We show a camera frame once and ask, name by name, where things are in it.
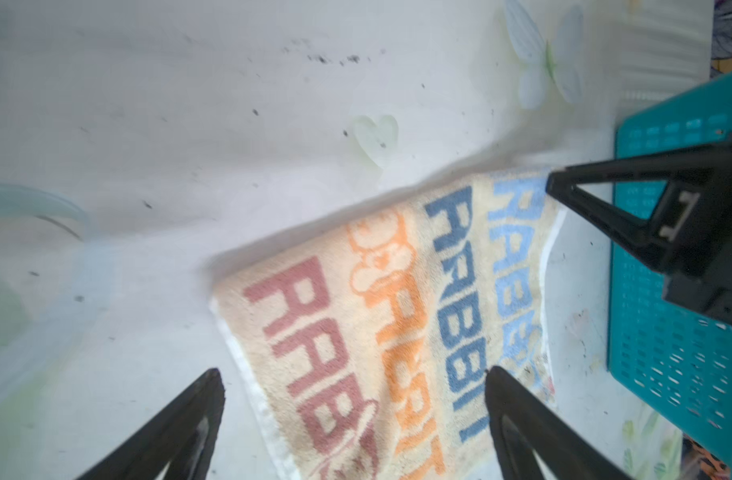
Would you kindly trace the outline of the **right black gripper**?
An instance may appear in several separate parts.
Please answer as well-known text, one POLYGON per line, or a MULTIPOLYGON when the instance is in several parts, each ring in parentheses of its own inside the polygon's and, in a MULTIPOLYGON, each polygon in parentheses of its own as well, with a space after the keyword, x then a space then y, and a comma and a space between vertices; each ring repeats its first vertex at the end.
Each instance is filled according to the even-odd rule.
POLYGON ((546 192, 666 273, 665 301, 732 326, 732 134, 723 143, 571 166, 549 175, 546 192), (663 188, 646 216, 587 189, 643 183, 663 188))

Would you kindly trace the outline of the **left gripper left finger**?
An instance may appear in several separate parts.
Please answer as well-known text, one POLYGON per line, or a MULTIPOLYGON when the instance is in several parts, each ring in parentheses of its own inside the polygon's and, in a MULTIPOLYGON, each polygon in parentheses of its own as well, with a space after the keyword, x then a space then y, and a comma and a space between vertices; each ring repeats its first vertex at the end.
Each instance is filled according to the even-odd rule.
POLYGON ((206 370, 83 479, 204 479, 225 405, 216 368, 206 370))

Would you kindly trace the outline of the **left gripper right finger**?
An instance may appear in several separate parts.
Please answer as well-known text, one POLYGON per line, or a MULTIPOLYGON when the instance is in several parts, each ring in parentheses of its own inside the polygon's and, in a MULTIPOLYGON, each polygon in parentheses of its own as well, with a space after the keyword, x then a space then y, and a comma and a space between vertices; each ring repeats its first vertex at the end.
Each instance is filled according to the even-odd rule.
POLYGON ((544 462, 558 479, 626 479, 507 370, 488 371, 485 402, 505 479, 542 479, 544 462))

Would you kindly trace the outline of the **pink and cream towel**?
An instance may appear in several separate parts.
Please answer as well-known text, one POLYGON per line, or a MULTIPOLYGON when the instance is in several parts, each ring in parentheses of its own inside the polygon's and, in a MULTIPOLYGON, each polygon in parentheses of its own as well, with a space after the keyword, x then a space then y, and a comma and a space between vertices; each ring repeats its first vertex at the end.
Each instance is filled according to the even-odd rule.
POLYGON ((283 479, 462 479, 487 372, 554 404, 544 170, 473 174, 226 276, 210 307, 283 479))

